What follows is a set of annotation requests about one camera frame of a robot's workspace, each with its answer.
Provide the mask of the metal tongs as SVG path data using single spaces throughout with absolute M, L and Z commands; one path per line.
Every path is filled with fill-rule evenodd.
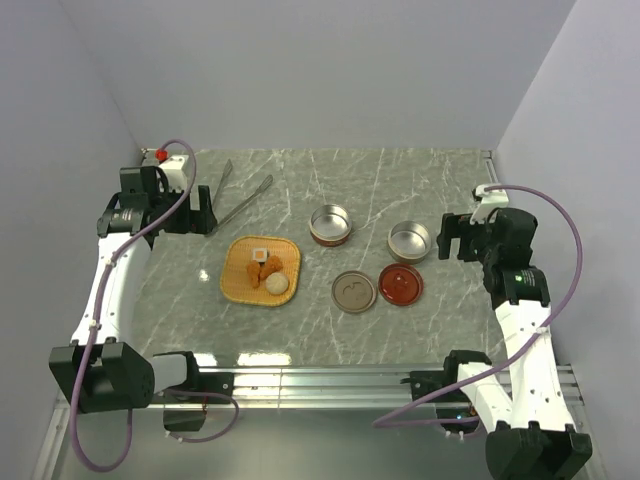
M 211 201 L 211 206 L 215 207 L 220 199 L 221 193 L 225 186 L 226 181 L 231 175 L 233 170 L 233 163 L 230 159 L 227 160 L 221 178 L 216 187 L 213 199 Z M 237 206 L 235 206 L 228 214 L 226 214 L 223 218 L 218 219 L 216 221 L 216 225 L 212 228 L 210 232 L 207 233 L 207 236 L 214 235 L 220 228 L 229 223 L 234 217 L 236 217 L 243 209 L 248 207 L 252 201 L 257 199 L 261 194 L 265 193 L 273 184 L 274 177 L 272 175 L 268 175 L 262 183 L 256 188 L 256 190 L 249 195 L 246 199 L 240 202 Z

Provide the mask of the sushi piece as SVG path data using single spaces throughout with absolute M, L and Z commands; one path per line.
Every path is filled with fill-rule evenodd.
M 266 247 L 257 247 L 252 249 L 252 260 L 263 264 L 267 261 L 269 252 Z

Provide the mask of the fried chicken drumstick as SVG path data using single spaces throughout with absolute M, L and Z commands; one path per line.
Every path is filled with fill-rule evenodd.
M 264 264 L 261 266 L 259 278 L 260 280 L 266 280 L 273 273 L 279 272 L 283 269 L 282 260 L 276 256 L 269 256 Z
M 262 266 L 257 261 L 251 261 L 246 267 L 246 272 L 252 288 L 258 288 L 260 286 L 261 269 Z

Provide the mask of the white steamed bun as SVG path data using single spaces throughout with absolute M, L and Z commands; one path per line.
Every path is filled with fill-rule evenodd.
M 282 295 L 289 288 L 289 279 L 282 272 L 274 272 L 266 278 L 265 288 L 271 295 Z

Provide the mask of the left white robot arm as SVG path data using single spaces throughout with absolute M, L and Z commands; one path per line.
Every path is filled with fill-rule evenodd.
M 193 163 L 174 155 L 159 165 L 120 170 L 120 190 L 97 221 L 98 263 L 84 314 L 69 345 L 55 347 L 49 368 L 79 414 L 147 407 L 168 390 L 196 399 L 203 379 L 190 352 L 144 358 L 130 344 L 134 305 L 155 238 L 161 233 L 211 233 L 217 224 L 210 189 L 200 185 L 198 208 L 186 188 Z

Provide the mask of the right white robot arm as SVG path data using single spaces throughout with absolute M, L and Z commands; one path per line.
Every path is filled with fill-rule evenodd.
M 468 398 L 486 429 L 485 458 L 495 479 L 572 479 L 593 454 L 591 438 L 576 429 L 559 380 L 546 325 L 551 299 L 544 273 L 531 265 L 536 218 L 523 210 L 495 208 L 476 222 L 446 213 L 437 236 L 438 256 L 479 262 L 483 284 L 508 355 L 511 389 L 499 368 L 479 352 L 453 351 L 441 376 L 444 393 Z

